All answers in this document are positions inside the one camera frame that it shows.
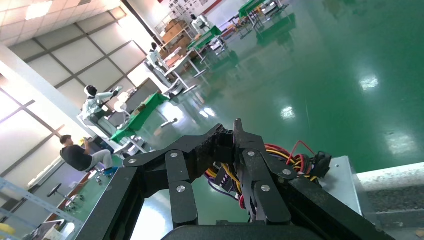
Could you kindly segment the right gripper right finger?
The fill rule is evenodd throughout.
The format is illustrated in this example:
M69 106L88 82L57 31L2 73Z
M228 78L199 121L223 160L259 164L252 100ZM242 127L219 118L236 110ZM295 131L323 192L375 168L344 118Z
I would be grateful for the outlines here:
M295 179L295 171L267 153L261 136L244 131L237 118L234 130L234 168L252 222L288 225L291 213L279 189Z

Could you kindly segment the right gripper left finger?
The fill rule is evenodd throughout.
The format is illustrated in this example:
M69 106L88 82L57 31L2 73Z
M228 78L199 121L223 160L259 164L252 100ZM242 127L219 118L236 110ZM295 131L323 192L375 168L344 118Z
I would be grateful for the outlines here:
M192 183L213 164L222 132L217 124L203 135L185 135L168 147L128 157L123 165L136 169L142 200L168 190L174 228L198 225L199 215Z

